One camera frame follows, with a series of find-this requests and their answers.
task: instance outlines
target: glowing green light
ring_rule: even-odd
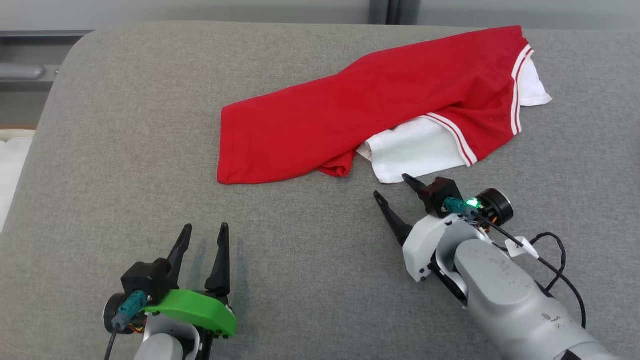
[[[478,201],[478,199],[473,198],[473,199],[467,200],[467,205],[473,206],[474,208],[477,209],[480,207],[480,202]]]

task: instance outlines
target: gray fabric surface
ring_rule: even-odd
[[[215,342],[215,359],[496,358],[443,285],[406,273],[372,193],[408,222],[424,207],[405,185],[379,184],[364,159],[344,179],[215,180],[224,105],[465,31],[168,22],[82,39],[53,86],[1,238],[0,358],[101,358],[102,308],[128,266],[166,256],[191,222],[180,285],[201,289],[223,221],[238,328]],[[589,331],[637,357],[639,37],[525,34],[554,101],[523,109],[523,133],[488,159],[439,174],[466,195],[507,194],[508,231],[560,235]],[[553,241],[536,247],[559,263]],[[552,278],[519,263],[542,283]],[[554,293],[578,318],[570,290]],[[113,358],[132,358],[140,341],[118,337]]]

